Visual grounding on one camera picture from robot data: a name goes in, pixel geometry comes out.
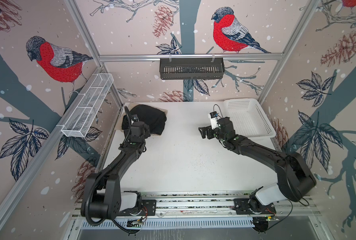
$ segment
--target bird illustration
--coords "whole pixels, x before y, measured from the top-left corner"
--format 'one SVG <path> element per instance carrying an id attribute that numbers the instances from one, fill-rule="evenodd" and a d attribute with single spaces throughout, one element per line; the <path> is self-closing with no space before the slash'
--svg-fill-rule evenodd
<path id="1" fill-rule="evenodd" d="M 211 20 L 214 20 L 214 41 L 225 51 L 236 51 L 255 48 L 264 53 L 269 53 L 260 47 L 252 38 L 248 29 L 238 22 L 234 11 L 230 7 L 218 8 Z"/>
<path id="2" fill-rule="evenodd" d="M 328 5 L 332 2 L 335 2 L 335 1 L 338 1 L 338 0 L 331 0 L 331 1 L 328 1 L 326 2 L 324 5 Z M 351 15 L 355 15 L 356 13 L 354 13 L 352 11 L 352 8 L 356 6 L 356 0 L 340 0 L 342 2 L 342 7 L 339 9 L 339 11 L 335 14 L 335 15 L 338 15 L 339 16 L 339 12 L 342 10 L 343 7 L 348 7 L 348 8 L 351 8 Z"/>
<path id="3" fill-rule="evenodd" d="M 83 76 L 82 68 L 84 64 L 93 59 L 93 57 L 77 53 L 70 48 L 58 47 L 39 36 L 34 36 L 27 41 L 26 51 L 29 59 L 31 61 L 37 60 L 37 63 L 54 80 L 62 83 L 73 83 L 73 90 L 69 93 L 69 97 L 72 93 L 78 93 L 74 90 L 74 81 L 80 75 Z"/>

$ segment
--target bird head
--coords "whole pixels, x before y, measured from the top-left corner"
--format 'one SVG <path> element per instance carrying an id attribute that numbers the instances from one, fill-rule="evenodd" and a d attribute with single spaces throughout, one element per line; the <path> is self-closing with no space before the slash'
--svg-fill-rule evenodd
<path id="1" fill-rule="evenodd" d="M 42 60 L 40 47 L 45 42 L 46 42 L 45 39 L 43 39 L 40 36 L 34 36 L 27 41 L 26 51 L 28 52 L 28 56 L 31 61 L 34 59 L 37 61 Z"/>
<path id="2" fill-rule="evenodd" d="M 214 20 L 215 22 L 219 23 L 226 15 L 234 15 L 234 11 L 230 7 L 221 7 L 214 12 L 214 15 L 212 16 L 211 20 Z"/>

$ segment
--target black metal basket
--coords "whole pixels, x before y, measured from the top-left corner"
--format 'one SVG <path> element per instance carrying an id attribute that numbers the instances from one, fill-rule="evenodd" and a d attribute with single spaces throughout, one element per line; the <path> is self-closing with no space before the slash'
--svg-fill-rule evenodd
<path id="1" fill-rule="evenodd" d="M 221 79 L 225 72 L 223 58 L 161 58 L 161 79 Z"/>

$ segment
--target metal beam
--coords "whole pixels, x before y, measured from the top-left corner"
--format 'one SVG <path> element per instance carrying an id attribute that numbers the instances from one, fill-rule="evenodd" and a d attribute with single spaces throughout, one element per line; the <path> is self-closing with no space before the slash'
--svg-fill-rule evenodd
<path id="1" fill-rule="evenodd" d="M 175 55 L 100 55 L 100 61 L 159 61 L 161 58 L 223 58 L 223 60 L 282 60 L 283 53 L 175 54 Z"/>
<path id="2" fill-rule="evenodd" d="M 80 94 L 78 94 L 78 96 L 74 99 L 73 103 L 58 122 L 58 125 L 50 133 L 45 144 L 40 148 L 35 157 L 28 163 L 26 170 L 22 173 L 21 177 L 14 184 L 13 188 L 2 201 L 0 205 L 0 230 L 3 228 L 3 225 L 12 214 L 14 208 L 17 206 L 28 187 L 32 184 L 33 180 L 35 180 L 37 174 L 41 171 L 53 147 L 57 146 L 57 142 L 62 136 L 61 125 L 65 124 L 69 119 L 74 108 L 76 108 L 79 101 L 84 96 L 83 94 L 86 93 L 86 91 L 89 89 L 89 86 L 93 83 L 95 75 L 100 73 L 102 70 L 103 66 L 97 67 L 95 69 L 85 86 L 80 91 Z"/>
<path id="3" fill-rule="evenodd" d="M 99 60 L 99 52 L 97 47 L 94 44 L 94 40 L 90 35 L 89 29 L 87 28 L 83 17 L 79 11 L 78 5 L 75 2 L 75 0 L 65 0 L 66 7 L 69 9 L 69 12 L 71 16 L 73 17 L 73 20 L 75 24 L 77 25 L 77 28 L 79 30 L 79 33 L 81 34 L 83 40 L 86 43 L 86 46 L 88 47 L 91 56 L 93 57 L 93 60 L 97 66 L 102 66 L 101 61 Z"/>
<path id="4" fill-rule="evenodd" d="M 274 69 L 272 70 L 270 77 L 268 78 L 262 92 L 258 97 L 258 102 L 262 105 L 263 101 L 266 99 L 268 93 L 270 92 L 272 86 L 275 83 L 275 80 L 278 78 L 283 67 L 285 66 L 287 60 L 290 58 L 291 53 L 293 52 L 296 44 L 298 43 L 300 37 L 302 36 L 305 28 L 310 22 L 312 15 L 314 14 L 320 0 L 309 0 L 306 7 L 303 10 L 303 14 L 300 17 L 298 23 L 296 24 L 290 39 L 287 42 L 285 50 L 283 51 L 283 59 L 276 63 Z"/>

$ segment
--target bird wing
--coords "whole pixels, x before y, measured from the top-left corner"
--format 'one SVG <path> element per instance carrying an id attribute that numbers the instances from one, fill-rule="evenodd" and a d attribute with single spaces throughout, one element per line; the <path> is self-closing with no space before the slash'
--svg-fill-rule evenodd
<path id="1" fill-rule="evenodd" d="M 248 34 L 248 29 L 234 17 L 232 24 L 222 28 L 222 32 L 230 40 L 238 41 Z"/>
<path id="2" fill-rule="evenodd" d="M 50 64 L 57 68 L 68 68 L 73 64 L 73 51 L 70 48 L 58 47 L 50 44 L 54 52 L 54 57 Z"/>

